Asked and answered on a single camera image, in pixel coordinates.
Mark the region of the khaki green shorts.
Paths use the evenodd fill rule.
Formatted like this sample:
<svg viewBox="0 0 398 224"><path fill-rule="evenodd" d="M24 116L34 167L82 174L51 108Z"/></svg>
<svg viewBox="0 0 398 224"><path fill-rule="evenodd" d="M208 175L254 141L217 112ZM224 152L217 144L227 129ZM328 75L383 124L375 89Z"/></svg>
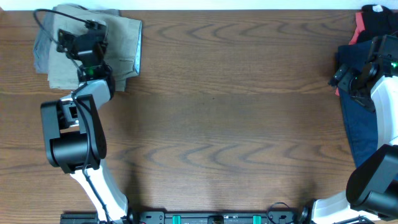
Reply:
<svg viewBox="0 0 398 224"><path fill-rule="evenodd" d="M136 77L141 66L142 22L119 15L117 10L85 10L77 5L60 4L56 10L71 16L105 22L108 26L108 47L104 61L113 69L116 91L124 91L126 80ZM65 54L56 51L52 43L49 51L49 87L74 90L78 87L76 67Z"/></svg>

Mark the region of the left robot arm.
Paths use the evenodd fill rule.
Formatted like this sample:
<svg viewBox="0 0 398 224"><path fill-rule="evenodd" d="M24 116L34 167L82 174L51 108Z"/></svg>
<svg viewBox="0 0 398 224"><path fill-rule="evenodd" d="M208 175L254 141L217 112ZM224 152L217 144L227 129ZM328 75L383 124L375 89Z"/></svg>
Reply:
<svg viewBox="0 0 398 224"><path fill-rule="evenodd" d="M77 67L78 88L40 106L46 156L70 174L95 205L95 212L65 212L60 223L133 223L129 200L120 191L106 161L107 144L98 110L115 92L112 68L104 61L108 26L85 21L87 32L58 31L57 52Z"/></svg>

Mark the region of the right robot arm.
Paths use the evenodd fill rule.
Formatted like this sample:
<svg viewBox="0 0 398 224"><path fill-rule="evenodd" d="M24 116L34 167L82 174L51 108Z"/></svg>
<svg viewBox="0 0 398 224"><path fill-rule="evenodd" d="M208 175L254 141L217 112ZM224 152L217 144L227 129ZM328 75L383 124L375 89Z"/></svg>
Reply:
<svg viewBox="0 0 398 224"><path fill-rule="evenodd" d="M397 219L397 37L342 46L328 82L343 97L351 150L366 151L344 191L310 202L299 223L376 223Z"/></svg>

